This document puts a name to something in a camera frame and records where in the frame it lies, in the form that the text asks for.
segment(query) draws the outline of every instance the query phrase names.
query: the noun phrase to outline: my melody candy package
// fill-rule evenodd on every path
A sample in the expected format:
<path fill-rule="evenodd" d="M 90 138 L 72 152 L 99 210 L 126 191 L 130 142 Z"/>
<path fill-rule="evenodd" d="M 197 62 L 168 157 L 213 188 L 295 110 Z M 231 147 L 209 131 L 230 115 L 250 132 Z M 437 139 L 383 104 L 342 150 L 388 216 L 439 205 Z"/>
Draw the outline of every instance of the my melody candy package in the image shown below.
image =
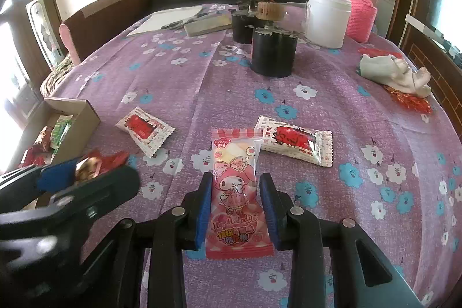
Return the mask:
<path fill-rule="evenodd" d="M 135 107 L 116 125 L 117 128 L 128 132 L 136 145 L 140 147 L 148 158 L 152 158 L 175 128 L 170 127 L 160 119 Z"/>
<path fill-rule="evenodd" d="M 323 167 L 332 166 L 331 131 L 297 127 L 262 115 L 255 128 L 263 129 L 263 150 Z"/>
<path fill-rule="evenodd" d="M 212 208 L 206 235 L 208 259 L 274 255 L 263 208 L 256 201 L 256 161 L 261 129 L 212 130 Z"/>

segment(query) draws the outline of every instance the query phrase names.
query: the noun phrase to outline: purple tablecloth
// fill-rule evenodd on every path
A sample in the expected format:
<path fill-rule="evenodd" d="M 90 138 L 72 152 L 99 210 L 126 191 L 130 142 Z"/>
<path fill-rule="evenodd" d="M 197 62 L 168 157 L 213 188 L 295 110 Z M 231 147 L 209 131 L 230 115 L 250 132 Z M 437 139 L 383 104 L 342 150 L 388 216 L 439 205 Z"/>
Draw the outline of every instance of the purple tablecloth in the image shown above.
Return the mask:
<path fill-rule="evenodd" d="M 96 222 L 89 249 L 118 220 L 156 218 L 195 190 L 211 167 L 204 164 L 211 128 L 253 127 L 266 115 L 331 130 L 334 165 L 262 151 L 257 177 L 270 172 L 279 190 L 319 218 L 354 218 L 424 303 L 447 297 L 462 271 L 462 148 L 434 98 L 429 116 L 406 110 L 356 73 L 359 48 L 398 51 L 394 44 L 375 34 L 370 44 L 346 37 L 339 50 L 299 41 L 293 74 L 275 79 L 249 68 L 250 46 L 235 44 L 230 30 L 194 38 L 183 31 L 127 37 L 135 26 L 74 68 L 54 93 L 88 99 L 102 121 L 88 149 L 128 150 L 142 179 L 137 197 Z M 136 106 L 176 128 L 155 158 L 144 157 L 130 136 L 114 127 Z M 186 252 L 188 306 L 285 307 L 290 258 L 290 252 L 279 252 L 211 261 L 204 249 Z M 329 266 L 326 284 L 330 305 Z"/>

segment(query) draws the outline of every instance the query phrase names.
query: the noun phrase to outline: wooden knob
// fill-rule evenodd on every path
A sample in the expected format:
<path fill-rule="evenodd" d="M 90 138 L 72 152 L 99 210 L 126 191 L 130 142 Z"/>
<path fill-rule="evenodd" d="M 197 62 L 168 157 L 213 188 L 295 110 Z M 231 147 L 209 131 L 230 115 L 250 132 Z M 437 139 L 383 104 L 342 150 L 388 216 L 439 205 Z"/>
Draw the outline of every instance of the wooden knob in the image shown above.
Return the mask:
<path fill-rule="evenodd" d="M 284 18 L 284 8 L 278 3 L 258 2 L 257 17 L 260 20 L 280 21 Z"/>

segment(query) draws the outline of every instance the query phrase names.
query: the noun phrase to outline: brown tiled wall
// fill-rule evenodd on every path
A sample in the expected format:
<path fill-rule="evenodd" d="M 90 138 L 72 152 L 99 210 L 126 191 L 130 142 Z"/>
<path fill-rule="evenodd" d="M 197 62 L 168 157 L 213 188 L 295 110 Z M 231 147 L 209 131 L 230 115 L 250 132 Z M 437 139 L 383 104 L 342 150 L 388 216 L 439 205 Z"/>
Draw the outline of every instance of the brown tiled wall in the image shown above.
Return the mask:
<path fill-rule="evenodd" d="M 418 68 L 425 67 L 431 73 L 429 85 L 433 94 L 447 113 L 459 136 L 459 140 L 462 142 L 462 105 L 460 101 L 462 98 L 457 98 L 451 86 L 438 70 L 438 67 L 435 67 L 437 63 L 434 62 L 435 64 L 433 64 L 415 44 L 411 47 L 409 58 Z"/>

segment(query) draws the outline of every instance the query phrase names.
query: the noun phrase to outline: cardboard box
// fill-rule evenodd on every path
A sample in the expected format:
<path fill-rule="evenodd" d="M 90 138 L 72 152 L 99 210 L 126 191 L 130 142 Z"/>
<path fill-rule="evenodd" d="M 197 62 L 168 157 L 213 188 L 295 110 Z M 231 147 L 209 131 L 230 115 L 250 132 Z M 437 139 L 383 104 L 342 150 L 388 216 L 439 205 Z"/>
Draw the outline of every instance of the cardboard box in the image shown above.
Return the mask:
<path fill-rule="evenodd" d="M 54 126 L 60 115 L 74 115 L 74 121 L 52 158 L 51 164 L 56 165 L 82 155 L 100 122 L 95 110 L 87 100 L 45 98 L 24 129 L 6 172 L 18 168 L 24 152 L 33 145 L 43 127 Z M 42 195 L 36 204 L 30 204 L 28 209 L 31 209 L 31 205 L 46 206 L 50 197 L 51 194 Z"/>

